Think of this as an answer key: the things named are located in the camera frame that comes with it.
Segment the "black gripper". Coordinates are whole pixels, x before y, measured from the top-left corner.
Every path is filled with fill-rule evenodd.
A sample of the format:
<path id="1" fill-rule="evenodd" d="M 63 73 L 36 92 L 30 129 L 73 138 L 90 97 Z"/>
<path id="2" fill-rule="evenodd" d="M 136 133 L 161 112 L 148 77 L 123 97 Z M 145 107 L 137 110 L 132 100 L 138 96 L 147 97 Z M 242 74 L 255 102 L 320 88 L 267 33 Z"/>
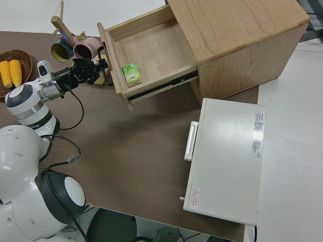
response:
<path id="1" fill-rule="evenodd" d="M 105 70 L 108 67 L 105 59 L 92 61 L 89 58 L 74 58 L 71 77 L 79 84 L 101 85 L 101 74 L 99 71 Z"/>

